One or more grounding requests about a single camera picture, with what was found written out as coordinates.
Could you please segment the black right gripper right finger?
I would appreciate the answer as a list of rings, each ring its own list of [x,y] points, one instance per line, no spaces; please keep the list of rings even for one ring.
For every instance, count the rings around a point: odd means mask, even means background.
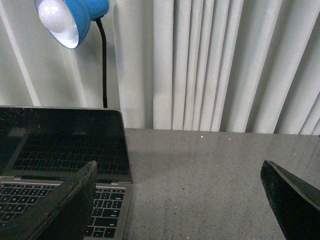
[[[273,214],[287,240],[320,238],[320,190],[272,161],[260,179]]]

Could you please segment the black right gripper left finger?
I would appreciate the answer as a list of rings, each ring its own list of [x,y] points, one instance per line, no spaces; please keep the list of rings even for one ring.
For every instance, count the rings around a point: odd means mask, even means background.
[[[96,190],[97,162],[74,172],[41,201],[0,229],[2,240],[82,240]]]

